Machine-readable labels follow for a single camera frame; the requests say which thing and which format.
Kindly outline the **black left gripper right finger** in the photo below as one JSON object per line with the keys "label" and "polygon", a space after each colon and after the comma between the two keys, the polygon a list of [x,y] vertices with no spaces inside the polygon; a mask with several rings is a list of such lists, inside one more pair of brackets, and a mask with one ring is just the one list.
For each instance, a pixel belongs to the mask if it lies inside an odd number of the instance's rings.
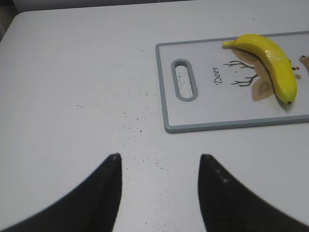
{"label": "black left gripper right finger", "polygon": [[198,198],[208,232],[307,232],[309,227],[271,206],[212,155],[200,157]]}

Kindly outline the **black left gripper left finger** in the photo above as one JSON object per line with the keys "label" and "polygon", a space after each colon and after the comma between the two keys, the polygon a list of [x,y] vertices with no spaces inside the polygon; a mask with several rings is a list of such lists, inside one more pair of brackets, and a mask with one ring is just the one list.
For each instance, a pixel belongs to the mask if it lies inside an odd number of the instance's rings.
{"label": "black left gripper left finger", "polygon": [[122,158],[109,155],[70,193],[7,232],[111,232],[122,196]]}

